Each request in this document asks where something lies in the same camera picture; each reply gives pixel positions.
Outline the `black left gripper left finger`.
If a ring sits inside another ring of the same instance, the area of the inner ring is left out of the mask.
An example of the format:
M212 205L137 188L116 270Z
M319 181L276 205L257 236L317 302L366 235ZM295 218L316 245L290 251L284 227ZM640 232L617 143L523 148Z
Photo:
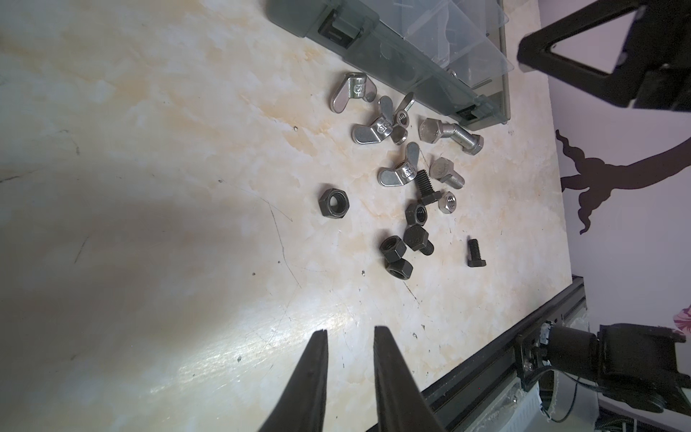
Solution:
M328 332L315 331L290 380L259 431L322 431L329 369Z

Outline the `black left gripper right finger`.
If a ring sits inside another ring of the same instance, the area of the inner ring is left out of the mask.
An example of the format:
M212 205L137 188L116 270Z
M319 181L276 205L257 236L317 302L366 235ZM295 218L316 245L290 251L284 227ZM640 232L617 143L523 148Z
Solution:
M374 328L374 378L380 431L444 431L385 326Z

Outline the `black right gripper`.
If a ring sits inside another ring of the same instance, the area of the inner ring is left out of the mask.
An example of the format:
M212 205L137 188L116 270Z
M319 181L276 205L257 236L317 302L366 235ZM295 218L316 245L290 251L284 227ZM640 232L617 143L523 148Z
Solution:
M633 21L611 72L554 52L554 45L626 14ZM690 111L689 1L596 1L523 38L522 66L619 107Z

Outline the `silver hex nut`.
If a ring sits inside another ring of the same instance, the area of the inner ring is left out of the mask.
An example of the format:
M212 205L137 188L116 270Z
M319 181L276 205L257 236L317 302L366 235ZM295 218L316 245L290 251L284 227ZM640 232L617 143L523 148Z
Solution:
M444 214L452 214L457 209L457 200L455 194L447 191L437 201L438 209Z

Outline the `black hex nut lower pair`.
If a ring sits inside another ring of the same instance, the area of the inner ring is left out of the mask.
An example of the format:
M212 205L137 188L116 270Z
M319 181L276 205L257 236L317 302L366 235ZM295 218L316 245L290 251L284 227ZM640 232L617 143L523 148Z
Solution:
M414 267L408 260L401 258L396 261L387 262L386 271L399 280L408 280L412 276Z

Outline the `black hex nut pair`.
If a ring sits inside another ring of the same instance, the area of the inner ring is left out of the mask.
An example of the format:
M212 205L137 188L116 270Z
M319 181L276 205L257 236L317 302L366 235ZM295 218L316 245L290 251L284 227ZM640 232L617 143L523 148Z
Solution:
M403 259L407 246L401 237L393 235L380 244L379 250L387 263L394 263Z
M412 276L414 267L408 260L401 258L396 261L387 262L386 271L399 280L408 280Z

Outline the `silver hex bolt right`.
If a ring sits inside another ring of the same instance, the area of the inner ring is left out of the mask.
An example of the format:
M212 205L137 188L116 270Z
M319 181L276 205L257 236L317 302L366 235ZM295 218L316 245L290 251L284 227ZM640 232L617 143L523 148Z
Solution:
M462 147L462 151L468 155L475 156L484 147L484 138L478 134L473 134L459 125L453 126L451 139Z

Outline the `silver hex bolt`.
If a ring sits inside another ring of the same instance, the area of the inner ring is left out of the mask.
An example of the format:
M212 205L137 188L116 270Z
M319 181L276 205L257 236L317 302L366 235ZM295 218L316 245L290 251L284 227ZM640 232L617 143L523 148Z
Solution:
M419 138L426 143L435 144L441 139L455 135L457 124L426 118L419 124Z
M448 158L436 158L430 166L429 175L457 190L465 186L464 178L455 170L453 161Z
M484 138L478 134L473 134L459 125L453 126L451 139L462 147L462 151L468 155L475 156L484 147Z

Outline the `black hex nut upper pair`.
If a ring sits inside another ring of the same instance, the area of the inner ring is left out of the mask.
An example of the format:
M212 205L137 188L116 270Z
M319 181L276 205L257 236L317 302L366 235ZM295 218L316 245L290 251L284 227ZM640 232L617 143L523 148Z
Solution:
M401 237L393 235L380 244L379 250L387 263L394 263L403 259L407 246Z

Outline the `black hex bolt short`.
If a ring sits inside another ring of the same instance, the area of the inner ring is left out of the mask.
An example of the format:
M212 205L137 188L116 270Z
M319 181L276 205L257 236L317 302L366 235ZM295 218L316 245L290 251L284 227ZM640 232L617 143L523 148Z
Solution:
M431 256L435 247L429 240L429 234L421 225L411 225L406 228L403 236L405 244L413 251L418 251L425 256Z

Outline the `green transparent organizer box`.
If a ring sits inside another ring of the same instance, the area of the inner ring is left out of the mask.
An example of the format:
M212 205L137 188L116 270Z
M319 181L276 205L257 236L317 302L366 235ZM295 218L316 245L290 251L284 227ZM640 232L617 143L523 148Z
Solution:
M266 14L466 129L509 121L500 1L269 1Z

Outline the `silver hex bolt upper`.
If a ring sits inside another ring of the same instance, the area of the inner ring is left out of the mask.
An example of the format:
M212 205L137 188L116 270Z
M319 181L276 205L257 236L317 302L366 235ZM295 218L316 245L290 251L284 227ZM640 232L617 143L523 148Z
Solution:
M441 139L455 135L457 124L426 118L419 124L419 138L426 143L435 144Z

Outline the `dark hex nut shiny rim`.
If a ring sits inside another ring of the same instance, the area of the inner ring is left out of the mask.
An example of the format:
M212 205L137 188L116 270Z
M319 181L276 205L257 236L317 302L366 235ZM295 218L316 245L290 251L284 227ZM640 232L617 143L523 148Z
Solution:
M408 226L424 226L428 221L428 211L422 203L410 203L405 210L405 218Z

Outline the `silver hex bolt lower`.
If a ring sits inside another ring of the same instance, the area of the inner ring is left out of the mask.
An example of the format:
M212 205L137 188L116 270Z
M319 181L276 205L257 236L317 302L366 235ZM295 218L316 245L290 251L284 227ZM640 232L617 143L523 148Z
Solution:
M457 190L465 186L464 178L455 170L453 161L448 158L436 158L430 166L429 175Z

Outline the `black hex nut lone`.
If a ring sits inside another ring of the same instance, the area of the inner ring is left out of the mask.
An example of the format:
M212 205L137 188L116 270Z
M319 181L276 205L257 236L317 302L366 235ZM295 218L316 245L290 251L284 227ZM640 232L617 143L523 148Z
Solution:
M349 208L349 198L344 190L327 189L318 200L321 214L330 219L343 219Z

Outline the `black hex bolt upright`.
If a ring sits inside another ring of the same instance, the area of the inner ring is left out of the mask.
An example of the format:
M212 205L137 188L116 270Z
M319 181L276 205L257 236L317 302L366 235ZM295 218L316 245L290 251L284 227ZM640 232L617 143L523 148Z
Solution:
M417 190L419 191L419 202L422 205L427 206L431 203L436 203L444 194L441 191L436 191L434 187L432 187L431 181L428 177L428 172L426 172L425 169L420 169L417 171L414 182Z

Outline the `silver wing nut pair right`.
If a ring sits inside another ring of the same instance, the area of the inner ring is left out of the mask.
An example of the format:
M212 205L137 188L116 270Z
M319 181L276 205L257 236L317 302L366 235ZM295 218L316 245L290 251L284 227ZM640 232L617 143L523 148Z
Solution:
M393 117L392 134L390 138L396 145L402 145L408 138L410 127L410 109L415 104L415 95L409 92L402 99Z

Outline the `silver wing nut pair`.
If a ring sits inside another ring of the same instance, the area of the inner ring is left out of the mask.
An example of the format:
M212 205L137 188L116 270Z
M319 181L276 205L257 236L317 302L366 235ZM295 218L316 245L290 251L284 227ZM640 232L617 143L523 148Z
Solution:
M410 109L415 104L415 95L409 92L402 99L393 117L392 134L390 138L396 145L402 145L408 138L410 127Z
M379 116L370 124L356 124L352 129L352 139L358 145L378 144L390 137L393 131L393 104L387 95L378 101Z

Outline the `silver wing nut lone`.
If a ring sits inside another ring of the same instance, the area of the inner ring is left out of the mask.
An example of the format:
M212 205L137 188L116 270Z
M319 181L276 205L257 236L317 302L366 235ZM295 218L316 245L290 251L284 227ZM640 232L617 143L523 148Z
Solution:
M419 155L419 144L408 143L403 162L394 168L382 168L377 176L378 183L384 187L399 187L411 183L417 176Z

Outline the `silver wing nut pair left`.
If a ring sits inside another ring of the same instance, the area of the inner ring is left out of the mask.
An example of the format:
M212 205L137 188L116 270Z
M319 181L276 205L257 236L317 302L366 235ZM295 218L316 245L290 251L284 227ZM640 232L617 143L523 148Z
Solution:
M356 124L352 129L352 139L358 145L378 144L390 137L393 131L393 104L387 95L378 101L379 116L370 124Z

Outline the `silver wing nut far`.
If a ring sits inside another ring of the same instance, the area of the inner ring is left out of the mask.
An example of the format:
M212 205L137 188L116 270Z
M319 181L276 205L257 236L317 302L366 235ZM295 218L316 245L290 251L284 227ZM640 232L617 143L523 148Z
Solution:
M333 113L343 113L350 100L363 99L372 103L376 95L377 86L370 77L363 72L349 72L332 93L329 108Z

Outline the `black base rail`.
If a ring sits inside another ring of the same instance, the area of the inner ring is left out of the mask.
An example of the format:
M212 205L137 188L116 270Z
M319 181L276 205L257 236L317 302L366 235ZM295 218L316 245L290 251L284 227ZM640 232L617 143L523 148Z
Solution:
M584 279L572 284L511 329L502 333L424 391L420 391L444 431L462 431L500 394L513 378L524 373L518 344L536 337L547 320L558 322L574 315L586 302Z

